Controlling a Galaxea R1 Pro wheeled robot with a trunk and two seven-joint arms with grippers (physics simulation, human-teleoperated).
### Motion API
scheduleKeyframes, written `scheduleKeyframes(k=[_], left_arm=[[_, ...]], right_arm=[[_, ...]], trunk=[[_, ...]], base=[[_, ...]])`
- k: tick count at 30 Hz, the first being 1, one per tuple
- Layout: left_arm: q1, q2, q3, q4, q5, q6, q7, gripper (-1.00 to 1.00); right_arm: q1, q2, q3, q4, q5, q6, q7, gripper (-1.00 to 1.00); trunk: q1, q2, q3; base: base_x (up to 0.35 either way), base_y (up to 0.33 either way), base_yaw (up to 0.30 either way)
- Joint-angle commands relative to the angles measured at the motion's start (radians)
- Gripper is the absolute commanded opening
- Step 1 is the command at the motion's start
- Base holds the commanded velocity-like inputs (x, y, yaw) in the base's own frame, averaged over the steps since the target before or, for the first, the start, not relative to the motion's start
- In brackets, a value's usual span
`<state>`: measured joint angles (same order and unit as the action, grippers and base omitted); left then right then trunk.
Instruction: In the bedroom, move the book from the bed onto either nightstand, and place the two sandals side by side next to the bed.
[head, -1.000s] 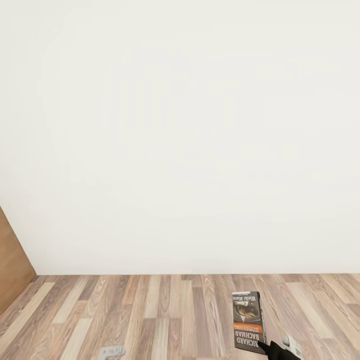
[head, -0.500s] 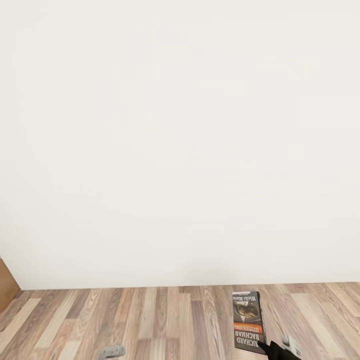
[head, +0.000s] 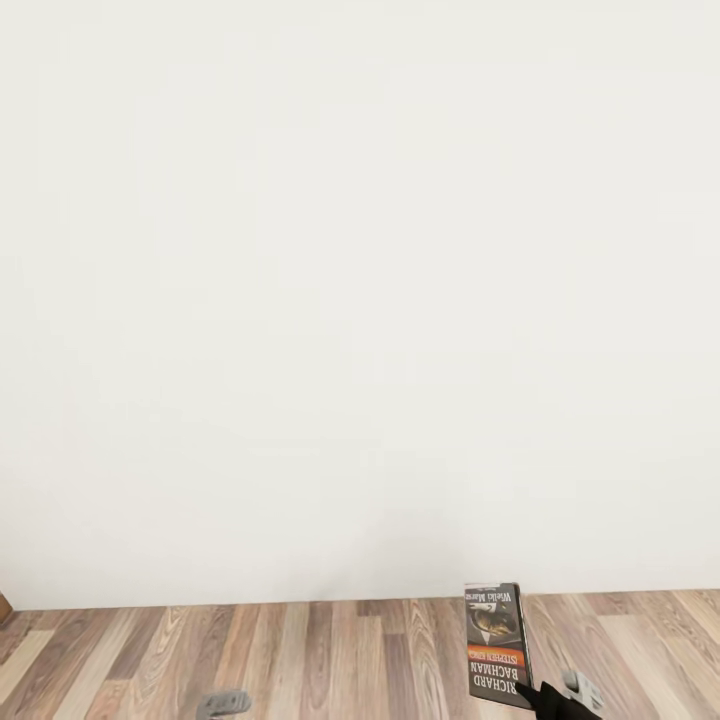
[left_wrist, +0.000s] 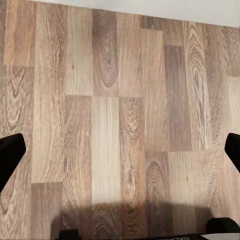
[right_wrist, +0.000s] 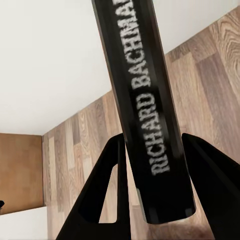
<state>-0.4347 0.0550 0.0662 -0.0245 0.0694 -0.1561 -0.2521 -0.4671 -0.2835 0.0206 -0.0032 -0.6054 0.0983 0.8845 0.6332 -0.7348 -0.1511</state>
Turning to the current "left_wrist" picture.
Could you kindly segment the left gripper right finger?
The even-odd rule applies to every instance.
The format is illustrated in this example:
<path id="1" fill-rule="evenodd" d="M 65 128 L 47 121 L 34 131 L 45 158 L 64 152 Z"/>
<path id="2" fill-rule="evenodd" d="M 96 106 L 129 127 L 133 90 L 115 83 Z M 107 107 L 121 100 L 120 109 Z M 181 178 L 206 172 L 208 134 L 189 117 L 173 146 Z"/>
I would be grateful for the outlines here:
<path id="1" fill-rule="evenodd" d="M 224 150 L 237 170 L 240 172 L 240 135 L 229 133 L 226 139 Z"/>

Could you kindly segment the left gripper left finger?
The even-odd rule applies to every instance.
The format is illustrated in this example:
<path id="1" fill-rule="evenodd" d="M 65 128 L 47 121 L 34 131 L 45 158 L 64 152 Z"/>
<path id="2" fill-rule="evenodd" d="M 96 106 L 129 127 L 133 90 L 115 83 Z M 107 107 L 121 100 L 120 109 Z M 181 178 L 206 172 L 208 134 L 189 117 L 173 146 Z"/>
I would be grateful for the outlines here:
<path id="1" fill-rule="evenodd" d="M 26 153 L 22 133 L 0 138 L 0 193 Z"/>

